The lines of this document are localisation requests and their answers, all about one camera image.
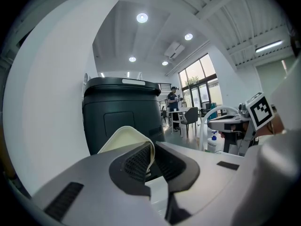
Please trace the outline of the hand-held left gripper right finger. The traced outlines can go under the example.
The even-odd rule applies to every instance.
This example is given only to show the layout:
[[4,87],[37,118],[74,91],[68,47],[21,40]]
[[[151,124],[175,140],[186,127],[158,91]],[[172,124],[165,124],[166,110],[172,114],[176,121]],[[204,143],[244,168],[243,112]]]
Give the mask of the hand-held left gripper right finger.
[[156,164],[167,183],[166,215],[234,215],[233,179],[242,158],[156,143]]

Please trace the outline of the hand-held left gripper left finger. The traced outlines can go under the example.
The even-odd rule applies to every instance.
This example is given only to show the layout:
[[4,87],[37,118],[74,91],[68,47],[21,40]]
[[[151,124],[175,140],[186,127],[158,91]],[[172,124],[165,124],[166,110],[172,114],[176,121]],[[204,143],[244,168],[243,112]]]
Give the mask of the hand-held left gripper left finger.
[[86,157],[47,182],[33,202],[63,226],[169,226],[145,185],[149,142]]

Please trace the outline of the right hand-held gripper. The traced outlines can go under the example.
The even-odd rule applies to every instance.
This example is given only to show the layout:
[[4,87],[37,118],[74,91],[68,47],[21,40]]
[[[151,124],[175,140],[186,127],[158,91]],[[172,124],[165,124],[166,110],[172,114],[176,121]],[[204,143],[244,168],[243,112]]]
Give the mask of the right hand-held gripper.
[[240,116],[224,115],[211,119],[207,126],[211,130],[231,133],[239,129],[243,122],[248,121],[246,134],[239,145],[240,151],[247,151],[256,132],[274,118],[274,113],[263,92],[258,92],[245,103],[241,103],[238,113]]

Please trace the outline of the cream plastic tray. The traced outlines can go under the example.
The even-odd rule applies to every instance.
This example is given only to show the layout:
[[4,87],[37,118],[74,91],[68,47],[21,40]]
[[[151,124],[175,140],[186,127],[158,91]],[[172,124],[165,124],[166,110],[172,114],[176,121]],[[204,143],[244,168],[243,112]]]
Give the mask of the cream plastic tray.
[[104,153],[134,144],[138,144],[140,146],[147,142],[150,143],[150,162],[146,172],[149,172],[151,165],[155,161],[155,145],[148,137],[131,126],[123,126],[117,129],[98,153]]

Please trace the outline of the person's right forearm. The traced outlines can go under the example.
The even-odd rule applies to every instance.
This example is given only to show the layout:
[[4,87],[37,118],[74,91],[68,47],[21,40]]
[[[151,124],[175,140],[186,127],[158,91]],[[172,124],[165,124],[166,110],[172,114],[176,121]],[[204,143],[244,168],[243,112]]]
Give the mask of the person's right forearm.
[[279,114],[275,113],[274,118],[256,132],[256,136],[281,134],[284,130],[285,128]]

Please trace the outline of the person's right hand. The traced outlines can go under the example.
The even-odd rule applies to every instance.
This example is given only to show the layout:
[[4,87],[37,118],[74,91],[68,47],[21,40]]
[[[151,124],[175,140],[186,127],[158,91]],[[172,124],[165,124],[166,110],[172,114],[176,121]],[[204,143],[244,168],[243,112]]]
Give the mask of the person's right hand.
[[246,135],[246,131],[248,129],[249,122],[231,124],[231,139],[243,139]]

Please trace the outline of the white arched faucet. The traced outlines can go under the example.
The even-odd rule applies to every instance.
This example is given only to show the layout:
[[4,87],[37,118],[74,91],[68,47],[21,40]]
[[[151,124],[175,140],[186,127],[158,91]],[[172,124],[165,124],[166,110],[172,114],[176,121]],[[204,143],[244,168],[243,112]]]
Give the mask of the white arched faucet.
[[211,109],[203,118],[200,128],[199,128],[199,145],[198,148],[200,151],[205,151],[207,149],[207,144],[204,144],[204,142],[207,141],[207,129],[204,129],[205,123],[207,121],[207,119],[209,118],[210,115],[212,115],[214,112],[217,112],[218,110],[222,110],[222,109],[226,109],[226,110],[230,110],[231,112],[235,112],[238,113],[238,109],[234,108],[234,107],[230,107],[230,106],[226,106],[226,105],[221,105],[218,107],[215,107],[213,109]]

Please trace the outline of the white bottle with blue pump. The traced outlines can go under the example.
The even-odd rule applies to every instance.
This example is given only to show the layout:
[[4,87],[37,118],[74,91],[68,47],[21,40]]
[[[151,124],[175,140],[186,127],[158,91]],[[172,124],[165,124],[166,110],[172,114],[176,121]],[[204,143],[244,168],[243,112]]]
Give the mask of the white bottle with blue pump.
[[223,139],[219,135],[218,131],[212,130],[212,135],[207,139],[207,149],[211,153],[221,151],[223,149]]

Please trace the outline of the dark grey chair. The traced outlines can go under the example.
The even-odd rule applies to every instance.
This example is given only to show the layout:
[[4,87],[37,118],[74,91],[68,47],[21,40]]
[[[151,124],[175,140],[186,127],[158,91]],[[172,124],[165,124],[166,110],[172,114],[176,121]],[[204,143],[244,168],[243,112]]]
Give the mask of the dark grey chair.
[[198,108],[192,107],[183,115],[183,120],[181,124],[186,126],[186,137],[189,135],[189,125],[195,125],[195,135],[197,135],[197,122],[198,122]]

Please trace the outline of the long white table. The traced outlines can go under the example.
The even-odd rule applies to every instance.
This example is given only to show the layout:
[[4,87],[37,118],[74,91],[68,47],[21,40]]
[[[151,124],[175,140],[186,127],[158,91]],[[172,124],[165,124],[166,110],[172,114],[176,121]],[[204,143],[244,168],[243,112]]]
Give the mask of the long white table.
[[[181,120],[183,120],[183,115],[185,114],[186,111],[188,111],[191,107],[183,107],[181,109],[179,109],[178,111],[176,111],[178,113],[178,117],[179,117],[179,120],[177,121],[177,123],[179,123],[179,126],[183,125],[181,124]],[[201,116],[198,115],[198,120],[200,120],[200,122],[202,122],[201,120]]]

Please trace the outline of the large glass window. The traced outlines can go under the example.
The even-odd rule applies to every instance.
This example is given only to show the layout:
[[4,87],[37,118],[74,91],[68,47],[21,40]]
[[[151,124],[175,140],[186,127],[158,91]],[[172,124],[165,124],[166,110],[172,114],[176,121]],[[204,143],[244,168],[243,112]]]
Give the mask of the large glass window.
[[196,60],[178,75],[184,105],[197,107],[200,114],[206,114],[214,106],[222,105],[220,85],[209,54]]

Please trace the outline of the large dark green bin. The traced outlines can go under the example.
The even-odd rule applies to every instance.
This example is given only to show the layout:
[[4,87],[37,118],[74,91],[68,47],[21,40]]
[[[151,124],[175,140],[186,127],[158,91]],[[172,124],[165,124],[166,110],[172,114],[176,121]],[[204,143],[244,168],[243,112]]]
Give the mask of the large dark green bin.
[[165,135],[158,97],[158,84],[115,77],[92,78],[87,82],[82,113],[90,154],[96,154],[123,126],[131,126],[152,142]]

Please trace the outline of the ceiling air conditioner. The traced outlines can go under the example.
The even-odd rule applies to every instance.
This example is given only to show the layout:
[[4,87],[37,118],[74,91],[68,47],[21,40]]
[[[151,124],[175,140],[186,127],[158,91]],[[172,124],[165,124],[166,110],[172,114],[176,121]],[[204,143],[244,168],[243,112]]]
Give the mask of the ceiling air conditioner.
[[180,53],[184,51],[184,49],[185,47],[182,44],[173,42],[164,52],[164,56],[168,57],[169,59],[175,59]]

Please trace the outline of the ceiling tube light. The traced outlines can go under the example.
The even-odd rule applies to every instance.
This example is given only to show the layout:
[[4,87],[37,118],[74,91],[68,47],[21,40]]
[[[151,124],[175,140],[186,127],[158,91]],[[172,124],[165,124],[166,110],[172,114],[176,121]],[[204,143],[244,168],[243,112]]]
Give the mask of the ceiling tube light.
[[270,48],[279,46],[279,45],[281,45],[282,43],[283,43],[282,40],[278,40],[278,41],[275,41],[275,42],[273,42],[273,43],[270,43],[270,44],[267,44],[267,45],[265,45],[265,46],[262,46],[262,47],[260,47],[260,48],[257,48],[257,49],[255,50],[255,52],[256,52],[256,53],[260,53],[260,52],[265,51],[265,50],[268,50],[268,49],[270,49]]

